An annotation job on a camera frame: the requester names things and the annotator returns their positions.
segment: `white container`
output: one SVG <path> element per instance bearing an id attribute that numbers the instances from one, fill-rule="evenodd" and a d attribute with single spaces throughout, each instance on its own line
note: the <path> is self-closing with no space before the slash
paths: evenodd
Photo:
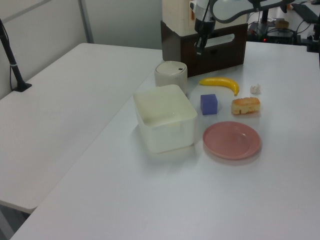
<path id="1" fill-rule="evenodd" d="M 162 0 L 162 20 L 179 36 L 196 34 L 190 0 Z"/>
<path id="2" fill-rule="evenodd" d="M 192 145 L 197 112 L 177 85 L 133 95 L 139 128 L 147 148 L 161 153 Z"/>
<path id="3" fill-rule="evenodd" d="M 165 61 L 154 70 L 155 85 L 163 87 L 166 85 L 178 85 L 184 94 L 188 87 L 187 65 L 179 61 Z"/>

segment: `dark wooden box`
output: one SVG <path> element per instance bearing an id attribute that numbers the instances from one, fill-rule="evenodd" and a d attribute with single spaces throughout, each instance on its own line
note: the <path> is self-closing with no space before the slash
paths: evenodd
<path id="1" fill-rule="evenodd" d="M 234 34 L 231 42 L 206 47 L 197 56 L 195 42 L 197 34 L 179 36 L 161 21 L 162 58 L 164 61 L 177 61 L 187 65 L 188 77 L 225 69 L 244 63 L 248 24 L 230 26 L 214 30 L 209 37 L 216 38 Z"/>

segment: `blue block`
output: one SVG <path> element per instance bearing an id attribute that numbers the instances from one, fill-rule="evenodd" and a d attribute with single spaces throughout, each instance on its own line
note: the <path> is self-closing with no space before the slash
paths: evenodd
<path id="1" fill-rule="evenodd" d="M 218 100 L 215 94 L 207 94 L 200 96 L 200 106 L 202 115 L 217 114 Z"/>

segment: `pink plate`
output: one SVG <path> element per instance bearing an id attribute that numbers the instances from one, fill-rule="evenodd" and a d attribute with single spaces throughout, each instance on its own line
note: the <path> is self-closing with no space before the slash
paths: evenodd
<path id="1" fill-rule="evenodd" d="M 218 157 L 238 160 L 255 154 L 261 141 L 258 133 L 248 125 L 222 121 L 204 131 L 203 144 Z"/>

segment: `white cup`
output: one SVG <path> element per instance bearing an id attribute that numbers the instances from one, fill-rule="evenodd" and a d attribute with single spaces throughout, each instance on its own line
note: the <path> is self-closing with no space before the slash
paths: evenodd
<path id="1" fill-rule="evenodd" d="M 178 85 L 184 94 L 188 87 L 188 68 L 183 62 L 165 61 L 154 70 L 155 85 Z"/>

